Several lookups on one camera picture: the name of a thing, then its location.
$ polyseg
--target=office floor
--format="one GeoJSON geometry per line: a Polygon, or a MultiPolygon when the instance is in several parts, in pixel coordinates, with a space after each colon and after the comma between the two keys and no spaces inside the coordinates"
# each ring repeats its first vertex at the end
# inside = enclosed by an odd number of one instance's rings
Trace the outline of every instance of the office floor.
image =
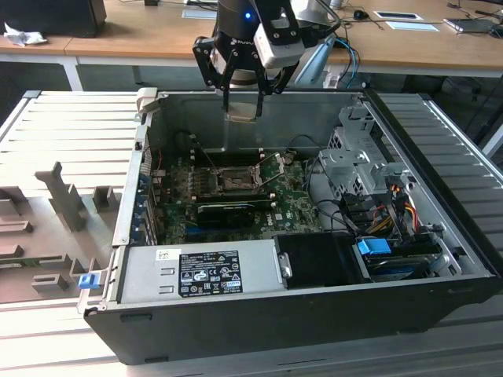
{"type": "MultiPolygon", "coordinates": [[[[80,66],[79,74],[84,90],[137,90],[131,67],[126,66],[80,66]]],[[[204,89],[197,68],[142,67],[141,76],[145,86],[165,90],[204,89]]],[[[403,75],[362,75],[361,80],[370,81],[371,87],[380,92],[400,93],[406,77],[403,75]]],[[[459,126],[464,127],[485,96],[493,89],[497,79],[449,78],[435,94],[437,104],[459,126]],[[472,89],[479,86],[480,94],[473,95],[472,89]]],[[[439,84],[438,79],[416,77],[408,81],[413,92],[426,93],[439,84]]],[[[70,90],[61,66],[56,64],[11,64],[0,63],[0,124],[11,112],[26,90],[70,90]]],[[[503,84],[495,91],[485,108],[479,113],[468,130],[468,136],[477,134],[482,122],[503,101],[503,84]]],[[[503,123],[503,116],[498,124],[503,123]]],[[[503,162],[503,151],[495,156],[496,163],[503,162]]]]}

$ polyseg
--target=circuit board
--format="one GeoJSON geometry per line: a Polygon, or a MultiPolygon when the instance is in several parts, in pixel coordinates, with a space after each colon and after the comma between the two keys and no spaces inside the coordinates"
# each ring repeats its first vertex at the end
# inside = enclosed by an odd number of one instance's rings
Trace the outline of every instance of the circuit board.
{"type": "MultiPolygon", "coordinates": [[[[268,159],[261,166],[262,180],[265,182],[274,177],[278,167],[277,160],[268,159]]],[[[264,185],[267,192],[276,194],[275,208],[255,212],[251,226],[206,232],[199,229],[196,223],[193,215],[196,204],[187,191],[191,167],[189,162],[179,160],[177,165],[169,169],[174,182],[171,198],[160,204],[166,233],[165,244],[263,240],[283,233],[321,231],[315,207],[303,191],[304,170],[301,162],[290,162],[284,169],[284,174],[264,185]]]]}

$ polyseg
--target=desk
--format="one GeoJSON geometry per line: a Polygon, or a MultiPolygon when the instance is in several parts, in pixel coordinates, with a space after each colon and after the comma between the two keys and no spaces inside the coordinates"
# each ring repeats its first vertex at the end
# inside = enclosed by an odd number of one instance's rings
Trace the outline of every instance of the desk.
{"type": "MultiPolygon", "coordinates": [[[[447,8],[444,0],[351,0],[351,4],[364,6],[373,19],[373,10],[419,13],[425,22],[464,17],[462,12],[447,8]]],[[[481,2],[463,5],[471,11],[497,9],[481,2]]],[[[107,24],[99,37],[49,36],[48,44],[25,48],[2,40],[0,61],[62,64],[72,89],[82,90],[76,69],[79,64],[196,67],[191,50],[194,40],[210,35],[215,24],[213,20],[182,19],[182,4],[145,8],[141,1],[105,0],[105,7],[107,24]]],[[[352,17],[353,9],[347,7],[339,14],[352,17]]],[[[361,72],[474,77],[499,77],[503,73],[503,41],[489,35],[456,35],[444,24],[435,25],[440,32],[394,31],[385,23],[380,25],[384,31],[374,23],[354,23],[348,30],[351,45],[362,59],[361,72]]],[[[347,62],[347,52],[335,50],[328,70],[335,74],[347,62]]]]}
{"type": "MultiPolygon", "coordinates": [[[[379,20],[374,10],[417,13],[425,23],[464,18],[463,12],[447,8],[445,0],[351,0],[351,4],[363,6],[373,20],[379,20]]],[[[478,16],[476,9],[498,10],[497,6],[482,2],[464,1],[461,4],[472,16],[478,16]]],[[[339,11],[339,15],[352,19],[353,12],[354,9],[346,7],[339,11]]],[[[359,71],[475,77],[500,77],[503,74],[503,40],[489,35],[457,35],[446,24],[433,25],[439,32],[392,30],[384,22],[379,25],[383,31],[372,22],[357,21],[348,29],[351,45],[362,59],[359,71]]],[[[344,36],[343,30],[340,29],[338,34],[344,36]]],[[[340,55],[333,53],[329,59],[330,69],[335,71],[347,64],[347,56],[343,58],[341,64],[340,55]]]]}

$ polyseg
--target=motherboard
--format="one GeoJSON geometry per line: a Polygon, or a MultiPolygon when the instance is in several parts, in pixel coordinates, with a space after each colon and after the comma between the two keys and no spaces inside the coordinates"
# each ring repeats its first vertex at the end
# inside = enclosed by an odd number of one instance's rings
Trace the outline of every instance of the motherboard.
{"type": "Polygon", "coordinates": [[[303,189],[302,163],[279,152],[260,156],[252,165],[233,161],[232,166],[218,162],[198,166],[189,157],[166,167],[157,206],[164,243],[262,240],[284,233],[320,232],[315,205],[303,189]]]}

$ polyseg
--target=desk leg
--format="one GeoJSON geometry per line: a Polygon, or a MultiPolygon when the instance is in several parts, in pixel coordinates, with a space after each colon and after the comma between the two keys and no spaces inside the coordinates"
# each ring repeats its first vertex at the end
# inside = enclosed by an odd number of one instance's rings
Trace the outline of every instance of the desk leg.
{"type": "Polygon", "coordinates": [[[137,65],[133,66],[133,79],[135,84],[137,85],[143,84],[143,80],[141,79],[140,68],[137,65]]]}
{"type": "Polygon", "coordinates": [[[482,149],[482,152],[486,154],[487,157],[492,158],[494,153],[498,151],[503,145],[503,124],[496,131],[491,139],[487,142],[486,146],[482,149]]]}
{"type": "Polygon", "coordinates": [[[73,91],[83,91],[82,83],[80,82],[79,72],[77,65],[79,64],[75,57],[64,57],[61,59],[60,64],[66,72],[66,77],[70,83],[73,91]]]}

